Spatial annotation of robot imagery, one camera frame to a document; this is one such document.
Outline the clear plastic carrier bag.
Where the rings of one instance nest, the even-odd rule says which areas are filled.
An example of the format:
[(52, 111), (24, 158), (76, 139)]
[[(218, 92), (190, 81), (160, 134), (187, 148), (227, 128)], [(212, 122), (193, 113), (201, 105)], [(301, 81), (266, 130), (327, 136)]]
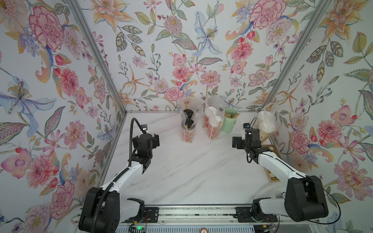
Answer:
[(270, 111), (260, 111), (257, 115), (255, 127), (259, 129), (260, 141), (264, 142), (278, 131), (275, 113)]

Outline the red cup black lid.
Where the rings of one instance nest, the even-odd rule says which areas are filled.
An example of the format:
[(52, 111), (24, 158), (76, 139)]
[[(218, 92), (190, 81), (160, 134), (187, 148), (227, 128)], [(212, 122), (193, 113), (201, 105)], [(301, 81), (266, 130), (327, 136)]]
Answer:
[[(185, 125), (188, 126), (189, 132), (185, 133)], [(183, 140), (187, 143), (192, 143), (195, 137), (195, 122), (192, 119), (186, 119), (183, 126)]]
[(185, 117), (186, 117), (187, 119), (192, 119), (192, 117), (193, 117), (193, 115), (194, 115), (194, 111), (192, 111), (192, 110), (190, 110), (190, 109), (185, 109), (185, 110), (183, 111), (183, 113), (184, 113), (184, 115), (185, 115)]

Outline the red cup white lid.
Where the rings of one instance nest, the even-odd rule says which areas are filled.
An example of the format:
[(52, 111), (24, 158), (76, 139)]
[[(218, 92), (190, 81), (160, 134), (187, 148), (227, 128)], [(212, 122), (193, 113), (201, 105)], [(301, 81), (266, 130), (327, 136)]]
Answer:
[(220, 116), (211, 116), (208, 120), (207, 134), (210, 140), (214, 140), (219, 134), (223, 119)]
[(215, 116), (217, 114), (217, 109), (213, 106), (207, 105), (204, 111), (204, 128), (207, 129), (209, 125), (209, 119), (211, 116)]

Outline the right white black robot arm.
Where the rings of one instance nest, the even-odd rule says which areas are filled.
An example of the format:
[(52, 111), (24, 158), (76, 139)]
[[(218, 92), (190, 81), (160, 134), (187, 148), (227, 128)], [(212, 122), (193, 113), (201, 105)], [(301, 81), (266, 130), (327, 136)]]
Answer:
[(286, 186), (284, 199), (253, 200), (250, 215), (254, 220), (262, 221), (269, 215), (277, 215), (301, 222), (328, 216), (321, 180), (296, 170), (281, 160), (274, 151), (262, 146), (259, 129), (245, 123), (242, 136), (232, 138), (232, 147), (245, 150), (248, 163), (261, 165)]

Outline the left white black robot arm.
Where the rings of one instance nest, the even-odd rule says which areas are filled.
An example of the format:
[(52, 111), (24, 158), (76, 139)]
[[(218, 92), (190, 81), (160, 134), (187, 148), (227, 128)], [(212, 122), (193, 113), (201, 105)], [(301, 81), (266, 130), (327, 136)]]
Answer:
[(151, 164), (153, 149), (160, 146), (159, 135), (141, 134), (132, 139), (134, 151), (128, 166), (101, 187), (91, 188), (85, 197), (78, 229), (87, 233), (114, 233), (126, 220), (139, 222), (144, 218), (145, 204), (137, 198), (125, 198), (133, 181)]

